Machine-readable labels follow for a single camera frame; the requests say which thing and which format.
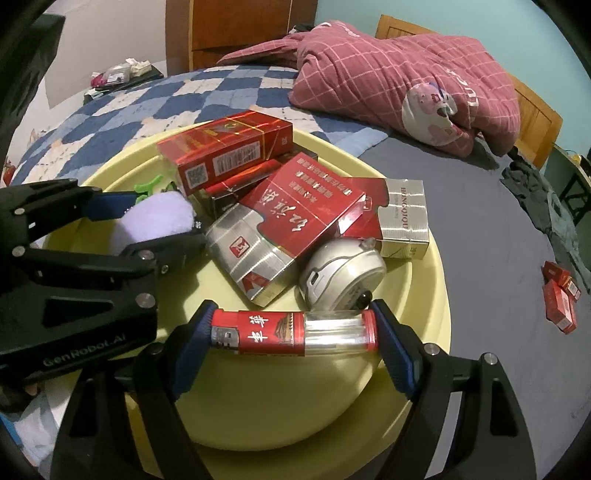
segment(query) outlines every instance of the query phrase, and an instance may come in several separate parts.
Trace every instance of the cigarette pack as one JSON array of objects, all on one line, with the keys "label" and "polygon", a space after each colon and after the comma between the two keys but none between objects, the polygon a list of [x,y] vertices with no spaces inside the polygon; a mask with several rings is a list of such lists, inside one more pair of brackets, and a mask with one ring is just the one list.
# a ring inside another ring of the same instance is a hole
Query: cigarette pack
[{"label": "cigarette pack", "polygon": [[581,291],[579,290],[578,286],[574,283],[572,277],[569,278],[568,282],[564,286],[564,290],[574,301],[577,301],[581,296]]},{"label": "cigarette pack", "polygon": [[575,301],[581,296],[581,291],[568,270],[559,267],[553,262],[546,261],[542,267],[542,275],[544,275],[546,280],[554,280],[565,290],[566,293],[572,296]]},{"label": "cigarette pack", "polygon": [[577,328],[577,314],[574,311],[574,304],[575,304],[575,299],[573,297],[569,296],[570,317],[572,320],[572,324],[569,325],[568,327],[566,327],[564,330],[562,330],[567,335]]},{"label": "cigarette pack", "polygon": [[310,158],[318,160],[318,155],[304,147],[293,144],[293,148],[288,153],[279,155],[277,158],[270,158],[263,163],[250,167],[227,180],[211,185],[210,187],[199,190],[195,195],[203,204],[207,213],[214,219],[217,219],[235,205],[249,193],[260,182],[268,178],[272,173],[279,170],[282,165],[290,161],[298,153],[303,152]]},{"label": "cigarette pack", "polygon": [[364,202],[361,189],[300,153],[213,223],[207,247],[247,298],[266,306],[296,282],[296,260],[344,233]]},{"label": "cigarette pack", "polygon": [[184,194],[190,195],[289,152],[292,143],[291,123],[247,110],[185,130],[157,146],[177,169]]},{"label": "cigarette pack", "polygon": [[564,331],[573,324],[569,296],[554,280],[544,285],[546,318]]},{"label": "cigarette pack", "polygon": [[429,246],[427,204],[421,180],[348,178],[366,192],[363,215],[344,236],[374,237],[387,258],[425,256]]}]

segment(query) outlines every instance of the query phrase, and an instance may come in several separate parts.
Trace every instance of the screw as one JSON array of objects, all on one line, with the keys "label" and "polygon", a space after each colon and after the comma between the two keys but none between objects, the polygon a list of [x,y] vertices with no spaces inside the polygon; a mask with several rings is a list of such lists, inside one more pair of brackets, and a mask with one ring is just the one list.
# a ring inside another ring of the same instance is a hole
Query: screw
[{"label": "screw", "polygon": [[25,247],[23,247],[22,245],[19,245],[18,247],[14,247],[12,249],[12,256],[13,257],[22,257],[25,254]]},{"label": "screw", "polygon": [[156,305],[156,299],[150,293],[140,293],[136,296],[135,302],[141,309],[151,309],[154,307],[154,305]]},{"label": "screw", "polygon": [[160,342],[154,342],[146,347],[148,355],[158,355],[164,349],[164,345]]},{"label": "screw", "polygon": [[140,250],[138,253],[142,260],[153,260],[154,254],[150,250]]},{"label": "screw", "polygon": [[435,345],[435,343],[425,343],[423,348],[425,349],[425,353],[427,355],[437,355],[439,352],[441,352],[441,349],[438,345]]},{"label": "screw", "polygon": [[484,361],[489,365],[496,365],[499,359],[496,357],[494,353],[485,353]]}]

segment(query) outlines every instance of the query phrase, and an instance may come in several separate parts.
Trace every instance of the white wall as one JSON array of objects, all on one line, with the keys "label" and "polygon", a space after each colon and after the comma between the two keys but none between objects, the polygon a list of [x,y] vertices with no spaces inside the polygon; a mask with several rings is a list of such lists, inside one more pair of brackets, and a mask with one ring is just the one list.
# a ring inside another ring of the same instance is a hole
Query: white wall
[{"label": "white wall", "polygon": [[54,107],[86,88],[92,72],[133,57],[166,59],[166,0],[57,0],[48,13],[65,15],[56,59],[46,74]]}]

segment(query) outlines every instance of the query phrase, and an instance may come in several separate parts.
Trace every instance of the blue checkered quilt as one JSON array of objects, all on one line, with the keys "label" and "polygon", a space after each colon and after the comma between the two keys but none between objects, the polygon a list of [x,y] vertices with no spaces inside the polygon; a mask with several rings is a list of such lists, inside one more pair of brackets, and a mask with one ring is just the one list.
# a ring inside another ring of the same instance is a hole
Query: blue checkered quilt
[{"label": "blue checkered quilt", "polygon": [[141,138],[213,120],[256,105],[354,156],[387,134],[353,120],[290,106],[297,71],[284,67],[213,67],[111,93],[80,108],[23,156],[11,184],[63,177],[86,180]]}]

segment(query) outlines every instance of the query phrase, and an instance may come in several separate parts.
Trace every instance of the barcode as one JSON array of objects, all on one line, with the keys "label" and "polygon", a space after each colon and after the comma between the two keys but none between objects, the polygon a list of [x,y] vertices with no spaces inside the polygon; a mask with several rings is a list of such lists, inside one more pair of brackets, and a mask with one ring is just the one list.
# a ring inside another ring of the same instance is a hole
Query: barcode
[{"label": "barcode", "polygon": [[573,297],[577,294],[577,286],[572,281],[569,282],[569,292]]},{"label": "barcode", "polygon": [[254,142],[243,147],[224,153],[213,159],[213,171],[216,177],[240,167],[245,163],[261,158],[261,143]]}]

